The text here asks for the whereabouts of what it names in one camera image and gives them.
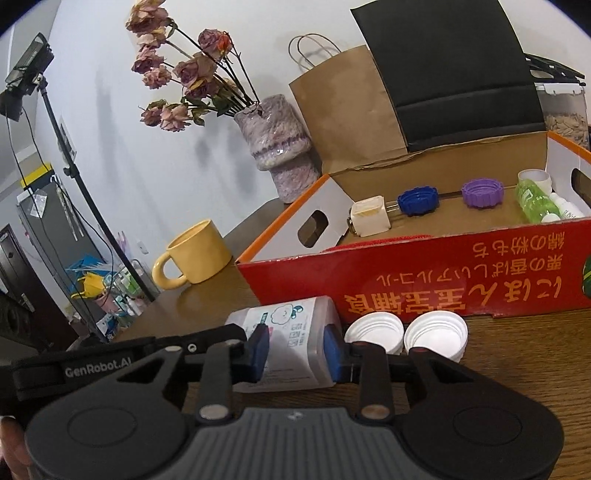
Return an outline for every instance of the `gray ribbed panel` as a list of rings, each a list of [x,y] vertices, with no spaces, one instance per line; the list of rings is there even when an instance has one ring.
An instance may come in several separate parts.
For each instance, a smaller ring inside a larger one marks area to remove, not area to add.
[[[355,423],[344,408],[247,408],[227,426],[201,429],[154,480],[436,480],[386,428]]]

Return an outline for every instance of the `purple bottle cap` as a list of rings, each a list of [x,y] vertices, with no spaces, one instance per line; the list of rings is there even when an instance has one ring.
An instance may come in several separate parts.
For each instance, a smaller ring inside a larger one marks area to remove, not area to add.
[[[503,184],[494,179],[472,180],[462,187],[464,203],[469,207],[494,207],[502,203],[504,195]]]

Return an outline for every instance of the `light stand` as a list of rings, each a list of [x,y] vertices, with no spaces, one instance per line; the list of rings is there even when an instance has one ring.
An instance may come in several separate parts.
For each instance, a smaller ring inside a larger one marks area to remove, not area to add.
[[[84,197],[86,203],[90,207],[90,211],[95,216],[96,221],[98,222],[101,230],[103,230],[103,232],[105,233],[107,240],[109,241],[109,243],[113,247],[113,250],[115,250],[115,252],[117,253],[117,256],[123,262],[123,265],[125,265],[127,267],[127,270],[129,270],[129,273],[131,274],[131,276],[134,278],[134,280],[137,282],[137,284],[139,285],[141,290],[144,292],[144,295],[146,296],[146,298],[149,301],[154,301],[155,300],[154,295],[148,289],[148,287],[146,286],[144,281],[141,279],[139,274],[136,272],[135,268],[133,267],[133,265],[131,264],[131,262],[129,261],[129,259],[125,255],[125,253],[123,252],[123,250],[121,250],[121,247],[117,243],[117,240],[113,236],[113,233],[111,232],[111,230],[109,230],[109,227],[107,226],[107,224],[105,222],[105,219],[100,214],[99,209],[96,207],[96,204],[94,203],[92,197],[90,196],[88,189],[86,188],[86,185],[84,184],[84,181],[82,180],[82,178],[80,176],[80,171],[78,170],[78,167],[76,167],[74,160],[72,159],[72,155],[70,155],[70,150],[66,146],[66,142],[64,140],[64,137],[61,134],[60,127],[57,124],[56,116],[54,115],[53,109],[51,108],[51,104],[50,104],[49,98],[47,96],[47,80],[45,79],[45,77],[42,74],[39,74],[37,76],[37,78],[35,78],[34,83],[38,84],[39,92],[41,93],[41,97],[43,97],[43,103],[45,104],[47,114],[49,115],[49,120],[51,121],[51,126],[53,127],[53,131],[56,133],[57,143],[59,144],[60,149],[61,149],[62,153],[64,154],[64,158],[66,159],[66,163],[68,164],[67,168],[64,168],[64,173],[76,181],[78,188],[80,189],[80,192],[82,193],[82,196]]]

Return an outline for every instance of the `dark brown door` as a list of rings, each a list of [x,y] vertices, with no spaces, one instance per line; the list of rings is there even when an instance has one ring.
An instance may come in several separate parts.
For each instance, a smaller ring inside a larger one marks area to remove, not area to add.
[[[10,225],[0,231],[0,275],[9,295],[31,311],[31,331],[47,350],[66,350],[76,332],[37,277]]]

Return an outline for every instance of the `bouquet of dried flowers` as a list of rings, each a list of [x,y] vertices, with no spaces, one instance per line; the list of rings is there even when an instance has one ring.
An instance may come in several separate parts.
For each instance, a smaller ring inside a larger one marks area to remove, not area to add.
[[[158,89],[169,82],[182,87],[177,103],[167,100],[152,102],[143,110],[141,121],[149,127],[178,132],[189,126],[189,121],[204,125],[204,115],[216,112],[217,116],[232,116],[259,103],[259,98],[228,32],[203,30],[197,41],[183,32],[177,23],[161,7],[165,0],[136,0],[131,9],[127,30],[138,36],[139,53],[131,69],[144,76],[144,85]],[[171,41],[173,34],[185,37],[199,51],[189,55]],[[166,62],[158,49],[169,46],[185,57],[172,65]],[[249,91],[234,71],[238,64],[248,82]],[[223,70],[227,77],[219,75]]]

